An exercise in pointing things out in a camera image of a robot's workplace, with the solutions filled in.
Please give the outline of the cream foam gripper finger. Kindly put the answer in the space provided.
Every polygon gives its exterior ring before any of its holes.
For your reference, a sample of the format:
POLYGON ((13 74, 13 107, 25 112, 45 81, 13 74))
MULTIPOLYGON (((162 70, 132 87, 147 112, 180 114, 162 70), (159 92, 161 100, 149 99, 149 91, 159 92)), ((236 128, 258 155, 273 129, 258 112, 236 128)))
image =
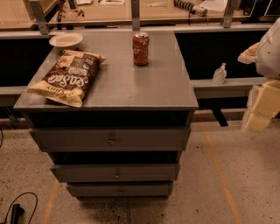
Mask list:
POLYGON ((248 95, 242 126, 245 130, 263 131, 280 112, 280 80, 254 85, 248 95))
POLYGON ((259 47, 259 43, 253 44, 247 50, 242 52, 237 60, 247 65, 251 63, 256 63, 258 47, 259 47))

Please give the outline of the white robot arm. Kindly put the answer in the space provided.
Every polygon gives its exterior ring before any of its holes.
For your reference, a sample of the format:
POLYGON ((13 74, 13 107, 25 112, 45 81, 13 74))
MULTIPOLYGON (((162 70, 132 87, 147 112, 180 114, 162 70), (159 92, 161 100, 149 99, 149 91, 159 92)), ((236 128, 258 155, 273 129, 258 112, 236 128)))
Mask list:
POLYGON ((243 64, 255 63, 257 73, 267 79, 260 87, 252 87, 243 117, 246 130, 263 131, 280 112, 280 18, 237 60, 243 64))

